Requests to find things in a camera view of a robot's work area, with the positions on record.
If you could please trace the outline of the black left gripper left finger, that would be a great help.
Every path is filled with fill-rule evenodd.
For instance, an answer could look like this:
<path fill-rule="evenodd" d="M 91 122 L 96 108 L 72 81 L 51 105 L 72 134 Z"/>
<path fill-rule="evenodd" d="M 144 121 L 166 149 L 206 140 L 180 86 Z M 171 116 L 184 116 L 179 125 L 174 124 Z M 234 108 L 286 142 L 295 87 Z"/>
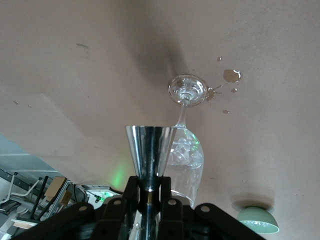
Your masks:
<path fill-rule="evenodd" d="M 137 205 L 138 178 L 131 176 L 123 194 L 101 207 L 76 203 L 14 240 L 130 240 Z"/>

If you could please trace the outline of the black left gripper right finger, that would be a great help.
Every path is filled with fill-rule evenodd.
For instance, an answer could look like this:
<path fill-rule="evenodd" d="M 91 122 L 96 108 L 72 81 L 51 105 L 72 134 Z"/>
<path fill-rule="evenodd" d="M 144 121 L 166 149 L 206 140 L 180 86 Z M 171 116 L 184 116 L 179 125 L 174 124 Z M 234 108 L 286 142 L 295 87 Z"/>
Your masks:
<path fill-rule="evenodd" d="M 194 209 L 171 193 L 171 178 L 161 181 L 159 240 L 265 240 L 211 203 Z"/>

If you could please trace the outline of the steel double cone jigger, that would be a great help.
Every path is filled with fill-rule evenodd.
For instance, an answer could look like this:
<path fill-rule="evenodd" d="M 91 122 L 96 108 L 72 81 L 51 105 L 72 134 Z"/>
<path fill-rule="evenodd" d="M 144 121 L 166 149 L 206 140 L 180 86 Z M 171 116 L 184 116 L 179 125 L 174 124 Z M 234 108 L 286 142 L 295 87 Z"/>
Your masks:
<path fill-rule="evenodd" d="M 131 125 L 125 130 L 139 187 L 137 216 L 129 240 L 156 240 L 160 186 L 176 129 Z"/>

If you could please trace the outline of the clear ice cubes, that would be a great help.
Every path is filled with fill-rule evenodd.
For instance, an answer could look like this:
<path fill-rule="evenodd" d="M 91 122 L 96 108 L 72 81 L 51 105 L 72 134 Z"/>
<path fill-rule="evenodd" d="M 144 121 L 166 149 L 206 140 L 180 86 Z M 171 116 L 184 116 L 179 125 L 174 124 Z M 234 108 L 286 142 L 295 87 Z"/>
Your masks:
<path fill-rule="evenodd" d="M 167 161 L 168 166 L 187 166 L 191 169 L 197 169 L 203 162 L 204 153 L 198 140 L 181 137 L 173 141 Z"/>

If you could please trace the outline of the clear stemmed wine glass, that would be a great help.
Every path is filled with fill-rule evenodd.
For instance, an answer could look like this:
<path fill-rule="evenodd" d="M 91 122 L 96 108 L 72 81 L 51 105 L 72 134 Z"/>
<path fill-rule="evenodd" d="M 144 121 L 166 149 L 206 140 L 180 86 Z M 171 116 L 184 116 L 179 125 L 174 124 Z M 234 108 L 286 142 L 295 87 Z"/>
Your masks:
<path fill-rule="evenodd" d="M 186 126 L 186 111 L 188 107 L 196 106 L 202 103 L 207 96 L 207 87 L 205 82 L 199 77 L 182 74 L 176 76 L 168 85 L 168 93 L 171 99 L 181 106 L 179 119 L 175 124 L 176 129 L 173 139 L 184 138 L 187 140 L 198 140 Z M 198 188 L 203 174 L 203 164 L 197 169 L 191 169 L 187 166 L 174 166 L 166 164 L 166 177 L 171 178 L 171 193 L 187 200 L 187 203 L 193 207 L 196 201 Z"/>

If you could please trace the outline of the brown cardboard box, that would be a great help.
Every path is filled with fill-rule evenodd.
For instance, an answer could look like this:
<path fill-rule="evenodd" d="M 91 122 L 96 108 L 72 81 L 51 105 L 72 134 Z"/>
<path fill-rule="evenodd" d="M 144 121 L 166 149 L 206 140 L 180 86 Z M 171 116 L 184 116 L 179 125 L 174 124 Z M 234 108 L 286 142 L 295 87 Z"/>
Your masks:
<path fill-rule="evenodd" d="M 56 196 L 56 194 L 59 192 L 59 189 L 65 184 L 66 181 L 67 181 L 67 178 L 64 176 L 54 177 L 44 194 L 44 196 L 46 197 L 46 200 L 51 201 L 53 197 Z"/>

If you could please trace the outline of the black stand legs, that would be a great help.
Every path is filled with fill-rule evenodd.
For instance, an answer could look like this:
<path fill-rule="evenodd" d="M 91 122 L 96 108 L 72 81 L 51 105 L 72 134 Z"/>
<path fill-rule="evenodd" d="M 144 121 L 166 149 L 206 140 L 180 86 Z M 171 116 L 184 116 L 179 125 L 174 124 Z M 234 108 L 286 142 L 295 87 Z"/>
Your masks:
<path fill-rule="evenodd" d="M 35 200 L 35 203 L 33 205 L 33 208 L 31 210 L 31 214 L 30 214 L 30 219 L 31 220 L 35 220 L 35 212 L 37 210 L 37 207 L 38 207 L 38 204 L 40 203 L 41 198 L 44 196 L 45 187 L 46 187 L 48 178 L 49 178 L 49 176 L 46 175 L 44 177 L 44 179 L 43 179 L 42 185 L 41 185 L 40 190 L 39 190 L 39 195 L 37 196 L 37 198 Z"/>

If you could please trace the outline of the pale green ceramic bowl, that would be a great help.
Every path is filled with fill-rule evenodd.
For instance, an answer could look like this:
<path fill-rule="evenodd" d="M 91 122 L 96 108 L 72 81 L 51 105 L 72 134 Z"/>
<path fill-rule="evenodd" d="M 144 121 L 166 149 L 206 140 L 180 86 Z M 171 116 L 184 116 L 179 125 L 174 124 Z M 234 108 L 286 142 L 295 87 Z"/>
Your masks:
<path fill-rule="evenodd" d="M 257 234 L 275 234 L 280 231 L 276 219 L 260 207 L 242 209 L 236 219 Z"/>

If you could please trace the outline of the brown liquid spill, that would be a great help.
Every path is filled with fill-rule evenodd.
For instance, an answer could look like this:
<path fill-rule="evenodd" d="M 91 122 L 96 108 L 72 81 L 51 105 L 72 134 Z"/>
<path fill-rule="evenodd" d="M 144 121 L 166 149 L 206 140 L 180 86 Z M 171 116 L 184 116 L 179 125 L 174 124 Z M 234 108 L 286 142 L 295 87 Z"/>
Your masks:
<path fill-rule="evenodd" d="M 235 69 L 225 69 L 223 72 L 223 79 L 228 83 L 237 83 L 242 79 L 242 74 Z"/>
<path fill-rule="evenodd" d="M 216 94 L 221 94 L 221 92 L 218 92 L 217 90 L 220 89 L 223 85 L 219 85 L 217 87 L 208 87 L 207 88 L 207 96 L 206 96 L 206 101 L 210 103 Z"/>

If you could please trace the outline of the white tube frame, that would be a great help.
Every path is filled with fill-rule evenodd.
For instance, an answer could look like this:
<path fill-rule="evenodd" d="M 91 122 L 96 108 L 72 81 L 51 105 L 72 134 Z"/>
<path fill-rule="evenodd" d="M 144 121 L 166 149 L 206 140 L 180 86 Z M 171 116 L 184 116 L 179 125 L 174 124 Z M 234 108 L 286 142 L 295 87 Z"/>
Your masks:
<path fill-rule="evenodd" d="M 4 198 L 3 200 L 0 201 L 0 205 L 1 204 L 4 204 L 6 202 L 8 202 L 10 200 L 10 197 L 11 196 L 16 196 L 16 197 L 26 197 L 27 195 L 29 195 L 33 189 L 37 186 L 37 184 L 43 179 L 42 177 L 39 177 L 38 180 L 33 184 L 31 185 L 27 192 L 26 193 L 17 193 L 17 192 L 12 192 L 13 190 L 13 185 L 14 185 L 14 182 L 15 182 L 15 179 L 16 179 L 16 175 L 18 173 L 15 172 L 13 175 L 12 175 L 12 178 L 11 178 L 11 181 L 10 181 L 10 185 L 9 185 L 9 189 L 8 189 L 8 194 L 6 196 L 6 198 Z"/>

